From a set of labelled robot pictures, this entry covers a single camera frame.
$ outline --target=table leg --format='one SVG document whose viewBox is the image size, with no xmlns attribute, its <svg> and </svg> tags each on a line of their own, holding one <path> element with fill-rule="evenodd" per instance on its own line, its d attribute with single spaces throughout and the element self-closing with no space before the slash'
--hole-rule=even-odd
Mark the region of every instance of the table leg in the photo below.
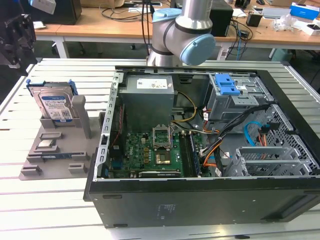
<svg viewBox="0 0 320 240">
<path fill-rule="evenodd" d="M 98 51 L 98 54 L 102 54 L 104 52 L 103 46 L 102 46 L 102 42 L 97 42 L 96 43 L 96 48 Z"/>
<path fill-rule="evenodd" d="M 221 48 L 217 57 L 217 60 L 225 61 L 229 52 L 229 48 L 231 47 L 232 42 L 223 42 L 221 43 Z"/>
<path fill-rule="evenodd" d="M 271 52 L 270 52 L 270 55 L 269 55 L 269 58 L 270 58 L 270 59 L 273 58 L 276 50 L 277 50 L 276 48 L 272 48 L 272 50 L 271 50 Z"/>
<path fill-rule="evenodd" d="M 58 49 L 58 53 L 61 59 L 70 58 L 67 43 L 65 42 L 63 37 L 58 37 L 55 40 L 56 48 Z"/>
</svg>

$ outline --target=plastic bag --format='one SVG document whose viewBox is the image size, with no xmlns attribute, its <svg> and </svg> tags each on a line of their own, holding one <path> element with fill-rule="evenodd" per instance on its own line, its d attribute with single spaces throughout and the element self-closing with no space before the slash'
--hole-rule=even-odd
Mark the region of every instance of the plastic bag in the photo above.
<svg viewBox="0 0 320 240">
<path fill-rule="evenodd" d="M 274 19 L 272 21 L 273 29 L 278 31 L 290 30 L 294 31 L 293 25 L 297 21 L 296 18 L 292 17 L 290 14 L 281 16 L 280 19 Z"/>
</svg>

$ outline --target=black handle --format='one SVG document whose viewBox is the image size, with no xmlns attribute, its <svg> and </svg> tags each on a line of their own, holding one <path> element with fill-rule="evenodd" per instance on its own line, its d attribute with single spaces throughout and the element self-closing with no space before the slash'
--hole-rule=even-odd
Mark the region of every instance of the black handle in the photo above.
<svg viewBox="0 0 320 240">
<path fill-rule="evenodd" d="M 314 207 L 320 202 L 320 192 L 305 191 L 303 195 L 297 195 L 277 211 L 262 218 L 267 222 L 288 222 L 300 214 Z"/>
</svg>

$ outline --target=motherboard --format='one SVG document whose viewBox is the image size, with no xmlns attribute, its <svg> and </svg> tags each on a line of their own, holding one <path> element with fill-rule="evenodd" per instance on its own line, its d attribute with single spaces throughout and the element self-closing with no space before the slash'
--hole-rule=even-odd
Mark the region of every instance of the motherboard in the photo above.
<svg viewBox="0 0 320 240">
<path fill-rule="evenodd" d="M 159 147 L 165 143 L 170 147 Z M 195 177 L 200 174 L 198 153 L 203 147 L 199 133 L 130 132 L 124 156 L 111 161 L 110 172 L 114 178 Z"/>
</svg>

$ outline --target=open computer chassis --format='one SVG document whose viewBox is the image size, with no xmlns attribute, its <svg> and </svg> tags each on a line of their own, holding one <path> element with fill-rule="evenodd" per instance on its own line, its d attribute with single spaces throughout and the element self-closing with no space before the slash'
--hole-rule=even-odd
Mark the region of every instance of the open computer chassis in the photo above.
<svg viewBox="0 0 320 240">
<path fill-rule="evenodd" d="M 260 87 L 266 94 L 264 98 L 269 100 L 271 107 L 263 112 L 267 117 L 257 114 L 252 120 L 267 123 L 266 118 L 272 118 L 278 122 L 279 129 L 274 131 L 273 138 L 268 138 L 268 146 L 281 147 L 286 142 L 283 147 L 298 149 L 298 159 L 309 160 L 305 166 L 309 174 L 301 170 L 297 174 L 282 172 L 273 175 L 269 172 L 259 176 L 253 174 L 254 171 L 262 172 L 266 169 L 260 167 L 252 170 L 248 165 L 246 170 L 251 170 L 252 174 L 243 172 L 240 176 L 236 174 L 237 171 L 230 171 L 231 167 L 233 170 L 239 167 L 233 161 L 233 156 L 227 166 L 229 176 L 212 174 L 207 177 L 139 178 L 132 174 L 127 178 L 102 177 L 102 166 L 110 161 L 109 138 L 118 88 L 126 84 L 125 78 L 129 75 L 207 76 L 207 80 L 199 81 L 204 91 L 188 85 L 186 77 L 181 77 L 181 85 L 178 86 L 185 91 L 197 89 L 193 96 L 207 96 L 207 93 L 216 91 L 212 78 L 216 73 L 259 79 Z M 198 104 L 203 101 L 208 101 L 208 98 L 200 99 Z M 243 127 L 242 125 L 235 131 L 241 131 Z M 237 155 L 237 158 L 252 155 L 256 157 L 249 160 L 259 160 L 259 157 L 269 154 L 259 152 L 261 147 L 252 150 L 243 137 L 240 142 L 242 143 L 239 145 L 239 140 L 231 138 L 224 148 L 237 145 L 233 148 L 236 152 L 230 150 L 230 154 Z M 90 166 L 84 199 L 93 201 L 106 228 L 289 222 L 320 202 L 320 139 L 269 72 L 263 70 L 117 67 L 96 154 L 96 161 Z"/>
</svg>

